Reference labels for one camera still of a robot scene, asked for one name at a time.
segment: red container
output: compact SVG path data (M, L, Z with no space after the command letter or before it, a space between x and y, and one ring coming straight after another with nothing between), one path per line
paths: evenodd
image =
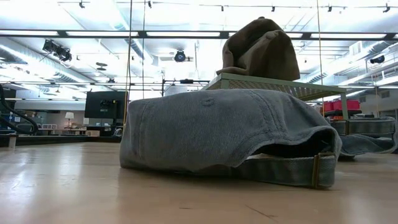
M325 102L323 106L325 107L325 112L333 110L333 102Z
M333 110L342 110L341 100L333 102ZM358 100L347 100L347 110L359 110L359 101Z

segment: computer monitor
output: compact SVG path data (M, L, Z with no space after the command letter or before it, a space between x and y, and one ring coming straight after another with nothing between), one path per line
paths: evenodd
M125 94L117 91L88 92L85 118L123 119Z

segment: wooden table surface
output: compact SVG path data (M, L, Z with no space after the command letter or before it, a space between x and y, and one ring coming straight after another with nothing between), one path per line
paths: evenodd
M119 168L119 144L0 152L0 223L397 223L398 155L339 162L330 190Z

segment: lamp shade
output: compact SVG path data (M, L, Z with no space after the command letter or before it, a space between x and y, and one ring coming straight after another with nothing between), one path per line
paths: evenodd
M65 118L66 119L74 119L75 118L75 114L73 112L67 112L65 114Z

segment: table lamp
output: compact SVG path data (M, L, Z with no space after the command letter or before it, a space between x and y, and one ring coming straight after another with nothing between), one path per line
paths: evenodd
M68 128L71 128L70 126L70 120L75 119L75 114L73 112L67 112L65 114L65 118L68 119Z

